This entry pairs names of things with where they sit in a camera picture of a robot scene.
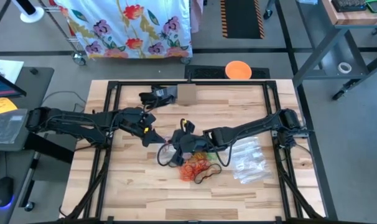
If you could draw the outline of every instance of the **black mouse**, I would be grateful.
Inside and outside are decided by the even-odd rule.
[[[3,177],[0,179],[0,207],[9,205],[13,198],[13,179]]]

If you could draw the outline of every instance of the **monitor screen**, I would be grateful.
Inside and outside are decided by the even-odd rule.
[[[21,96],[26,93],[0,75],[0,97]]]

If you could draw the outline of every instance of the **small box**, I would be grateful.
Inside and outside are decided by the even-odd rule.
[[[197,104],[197,87],[195,84],[179,84],[177,85],[178,105],[189,106]]]

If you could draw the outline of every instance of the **orange disc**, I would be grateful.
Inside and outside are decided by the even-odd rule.
[[[228,63],[225,72],[229,79],[250,79],[252,76],[251,67],[242,61]]]

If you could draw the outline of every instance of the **floral curtain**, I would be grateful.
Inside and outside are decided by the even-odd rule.
[[[56,0],[89,58],[192,57],[190,0]]]

